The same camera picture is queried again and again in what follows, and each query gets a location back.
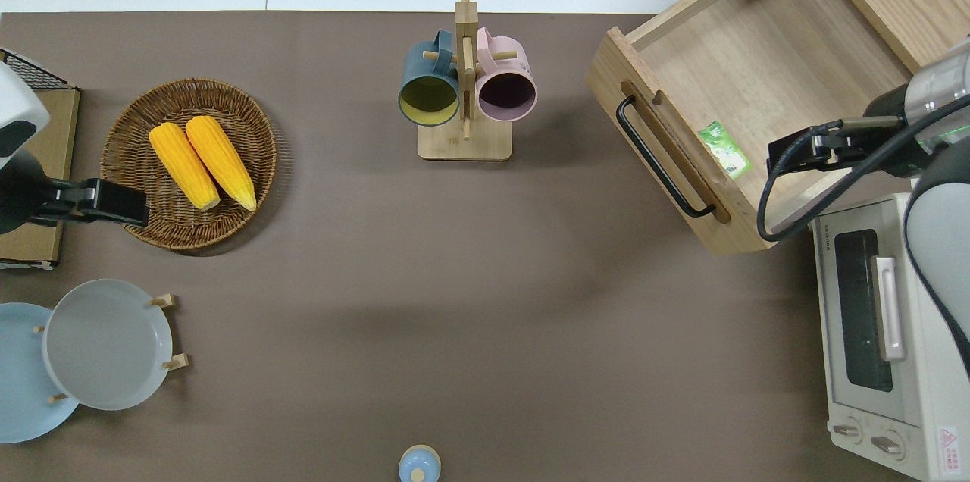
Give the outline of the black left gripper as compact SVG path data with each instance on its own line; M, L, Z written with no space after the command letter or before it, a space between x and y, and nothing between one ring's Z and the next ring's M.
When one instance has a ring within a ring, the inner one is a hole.
M62 221L91 223L100 219L134 227L149 225L148 195L141 189L100 178L45 178L34 180L30 188L37 199L30 212L31 225L56 227Z

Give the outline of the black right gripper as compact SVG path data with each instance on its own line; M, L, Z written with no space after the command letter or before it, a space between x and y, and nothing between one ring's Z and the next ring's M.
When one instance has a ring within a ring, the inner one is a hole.
M837 126L825 127L822 133L805 127L767 145L767 171L784 175L855 167L900 130L900 117L844 119Z

